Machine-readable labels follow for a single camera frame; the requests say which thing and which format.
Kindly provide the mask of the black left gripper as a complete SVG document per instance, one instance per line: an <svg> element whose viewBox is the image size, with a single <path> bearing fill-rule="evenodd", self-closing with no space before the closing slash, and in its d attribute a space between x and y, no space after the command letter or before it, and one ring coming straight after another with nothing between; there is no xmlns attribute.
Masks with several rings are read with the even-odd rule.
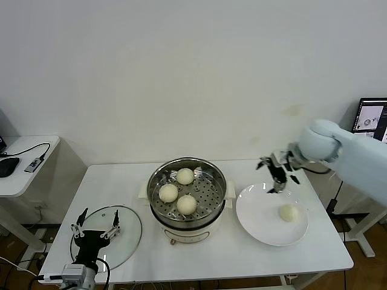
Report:
<svg viewBox="0 0 387 290"><path fill-rule="evenodd" d="M82 227L86 219L88 208L78 216L75 224L71 224L74 242L79 247L78 254L74 261L75 264L84 266L96 266L99 251L110 244L110 240L120 234L119 211L114 212L114 219L111 228L104 231L85 230Z"/></svg>

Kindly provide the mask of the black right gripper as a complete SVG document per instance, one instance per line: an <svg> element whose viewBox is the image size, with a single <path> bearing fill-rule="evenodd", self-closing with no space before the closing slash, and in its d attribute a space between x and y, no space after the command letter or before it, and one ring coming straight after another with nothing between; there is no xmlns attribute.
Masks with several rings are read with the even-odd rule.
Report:
<svg viewBox="0 0 387 290"><path fill-rule="evenodd" d="M275 166L272 156L260 157L256 169L260 169L263 166L267 166L270 169L270 174L273 178L273 188L271 188L267 193L283 192L287 183L285 170L282 167Z"/></svg>

